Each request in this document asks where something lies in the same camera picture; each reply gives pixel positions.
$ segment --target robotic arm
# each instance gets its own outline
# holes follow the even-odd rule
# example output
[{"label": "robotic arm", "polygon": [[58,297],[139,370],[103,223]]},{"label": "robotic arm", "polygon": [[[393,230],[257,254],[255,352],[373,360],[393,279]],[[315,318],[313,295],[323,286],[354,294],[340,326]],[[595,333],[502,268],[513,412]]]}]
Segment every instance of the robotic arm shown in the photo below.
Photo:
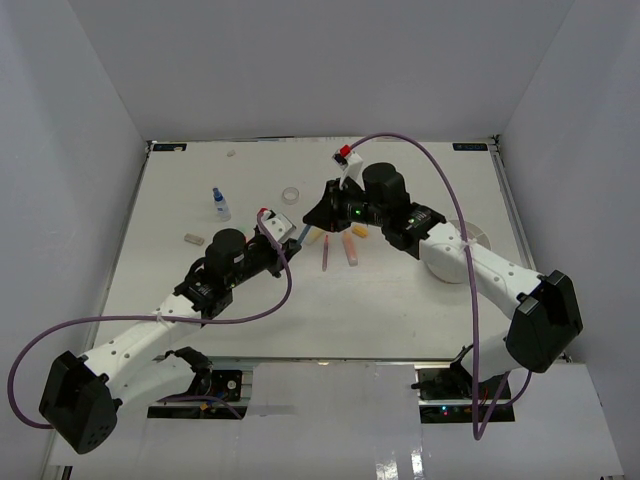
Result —
[{"label": "robotic arm", "polygon": [[[468,281],[464,248],[458,230],[431,208],[411,202],[403,176],[389,163],[364,169],[364,189],[356,182],[362,158],[348,146],[334,160],[343,169],[326,183],[320,202],[304,223],[340,232],[352,222],[378,226],[386,240],[416,260],[434,265],[455,282]],[[548,276],[501,258],[481,245],[470,245],[478,291],[511,319],[507,331],[479,346],[479,381],[514,368],[543,373],[582,331],[573,284],[565,274]],[[471,385],[471,347],[451,364],[457,381]]]},{"label": "robotic arm", "polygon": [[[282,245],[289,261],[301,249],[288,237],[294,225],[282,214],[262,213],[262,223]],[[282,261],[256,228],[248,242],[234,229],[215,234],[205,256],[191,265],[184,281],[153,312],[109,342],[76,357],[67,351],[51,366],[40,413],[78,453],[94,450],[116,426],[116,413],[144,407],[176,392],[198,395],[208,385],[212,365],[186,347],[168,352],[179,339],[202,328],[233,300],[233,289],[262,271],[279,277]],[[186,317],[192,322],[174,322]],[[162,361],[154,361],[165,355]]]}]

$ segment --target bottle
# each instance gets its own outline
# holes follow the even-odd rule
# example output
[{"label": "bottle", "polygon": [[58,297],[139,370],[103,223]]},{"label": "bottle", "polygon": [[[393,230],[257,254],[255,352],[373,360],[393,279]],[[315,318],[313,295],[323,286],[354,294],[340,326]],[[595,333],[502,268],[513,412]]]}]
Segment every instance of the bottle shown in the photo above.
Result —
[{"label": "bottle", "polygon": [[220,193],[220,190],[214,187],[213,189],[213,201],[216,204],[216,210],[218,211],[218,217],[223,222],[226,222],[231,218],[231,211],[229,210],[229,205],[227,205],[227,201]]}]

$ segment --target white table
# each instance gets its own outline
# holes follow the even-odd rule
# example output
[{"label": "white table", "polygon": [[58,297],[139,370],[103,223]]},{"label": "white table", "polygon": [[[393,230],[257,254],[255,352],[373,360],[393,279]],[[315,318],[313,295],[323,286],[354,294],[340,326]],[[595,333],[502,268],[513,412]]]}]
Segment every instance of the white table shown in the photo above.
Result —
[{"label": "white table", "polygon": [[[260,207],[285,213],[301,226],[328,179],[340,175],[331,160],[345,139],[189,143],[185,151],[152,152],[118,261],[105,314],[151,312],[180,283],[222,228],[255,226]],[[492,249],[522,263],[494,161],[488,151],[456,152],[451,143],[426,146],[442,164],[466,219],[489,236]],[[231,150],[235,155],[227,156]],[[391,141],[358,149],[366,164],[391,162],[414,201],[455,218],[436,171],[415,147]],[[218,222],[211,189],[218,186],[232,218]],[[300,191],[285,205],[285,187]],[[291,262],[292,296],[276,314],[245,325],[207,327],[181,345],[212,356],[258,358],[448,359],[471,342],[469,289],[447,285],[406,253],[389,246],[376,228],[355,238],[359,265],[349,267],[339,235],[331,238],[329,268],[321,271],[322,241],[304,247]],[[207,239],[202,247],[186,233]],[[263,311],[282,296],[285,280],[262,273],[234,290],[222,314],[237,318]],[[503,330],[509,320],[480,300],[481,336]],[[127,323],[100,325],[97,343]]]}]

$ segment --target wall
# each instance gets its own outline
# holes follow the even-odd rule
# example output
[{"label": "wall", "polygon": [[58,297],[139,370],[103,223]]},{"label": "wall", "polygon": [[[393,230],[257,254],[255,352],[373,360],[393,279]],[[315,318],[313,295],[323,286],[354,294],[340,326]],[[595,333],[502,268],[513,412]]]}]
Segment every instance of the wall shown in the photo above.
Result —
[{"label": "wall", "polygon": [[542,271],[570,274],[587,362],[627,478],[640,479],[640,5],[576,2],[504,136]]},{"label": "wall", "polygon": [[[144,142],[66,0],[0,0],[0,375],[19,349],[104,295]],[[60,333],[19,370],[37,405],[53,358],[86,330]],[[0,477],[35,479],[47,431],[0,397]]]},{"label": "wall", "polygon": [[145,139],[500,133],[572,0],[71,0]]}]

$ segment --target red cap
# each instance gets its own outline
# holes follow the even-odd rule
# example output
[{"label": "red cap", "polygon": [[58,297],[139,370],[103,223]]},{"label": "red cap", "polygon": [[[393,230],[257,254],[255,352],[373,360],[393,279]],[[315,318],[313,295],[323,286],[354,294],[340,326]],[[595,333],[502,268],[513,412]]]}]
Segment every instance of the red cap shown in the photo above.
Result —
[{"label": "red cap", "polygon": [[342,158],[347,158],[351,153],[351,147],[349,145],[345,145],[340,150],[338,150],[338,153],[340,153]]}]

